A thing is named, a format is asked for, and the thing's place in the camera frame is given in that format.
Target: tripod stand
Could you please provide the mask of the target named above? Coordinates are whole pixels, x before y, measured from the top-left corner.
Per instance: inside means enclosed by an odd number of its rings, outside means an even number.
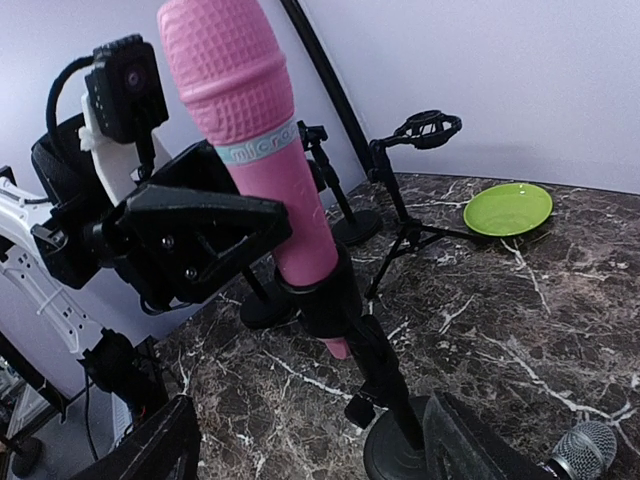
[[[398,214],[398,236],[387,253],[378,273],[373,277],[369,288],[365,291],[365,297],[369,300],[375,298],[378,286],[391,262],[396,258],[409,253],[415,253],[445,237],[461,238],[476,243],[486,243],[487,239],[478,235],[465,232],[457,232],[445,228],[424,225],[420,220],[411,217],[400,193],[400,186],[391,167],[391,161],[387,155],[387,149],[395,145],[409,144],[418,150],[437,148],[449,141],[462,128],[462,121],[458,117],[445,115],[438,110],[430,110],[418,113],[396,129],[390,137],[381,140],[372,140],[369,144],[373,155],[374,168],[369,171],[369,179],[372,182],[383,182]]]

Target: microphone mesh head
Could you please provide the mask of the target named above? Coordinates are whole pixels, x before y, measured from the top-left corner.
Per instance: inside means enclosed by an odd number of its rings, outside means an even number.
[[[600,422],[584,422],[569,430],[553,449],[552,458],[573,469],[573,480],[596,480],[611,466],[618,445],[613,430]]]
[[[180,98],[213,145],[244,142],[293,116],[284,53],[257,0],[171,0],[158,26]]]

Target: tripod leg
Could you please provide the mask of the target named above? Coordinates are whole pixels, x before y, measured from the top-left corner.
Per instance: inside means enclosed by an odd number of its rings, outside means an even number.
[[[461,238],[463,240],[470,240],[472,242],[486,243],[488,240],[480,235],[474,235],[472,233],[458,232],[456,230],[449,230],[447,228],[432,227],[429,225],[422,225],[421,230],[429,233],[441,234],[443,237]]]
[[[385,257],[384,262],[380,267],[380,270],[378,270],[378,273],[376,273],[376,276],[373,277],[373,280],[371,281],[369,288],[367,288],[367,290],[364,292],[364,297],[367,300],[373,300],[376,297],[376,294],[378,293],[378,285],[380,285],[380,282],[382,281],[384,274],[387,273],[387,270],[389,269],[391,262],[393,261],[394,258],[396,258],[396,254],[400,249],[400,245],[402,245],[402,242],[405,240],[405,238],[406,238],[406,229],[402,228],[402,230],[400,230],[400,233],[398,234],[398,238],[396,239],[395,243],[391,247],[391,250],[389,250],[389,253]]]

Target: black camera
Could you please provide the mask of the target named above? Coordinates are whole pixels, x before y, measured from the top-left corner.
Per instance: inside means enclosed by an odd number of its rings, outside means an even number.
[[[98,47],[93,56],[85,81],[103,135],[137,143],[169,119],[153,47],[140,35]]]

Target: camera lens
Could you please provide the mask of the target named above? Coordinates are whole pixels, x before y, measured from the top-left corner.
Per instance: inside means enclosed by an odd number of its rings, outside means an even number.
[[[124,73],[124,84],[129,92],[139,93],[147,83],[147,73],[140,64],[129,66]]]

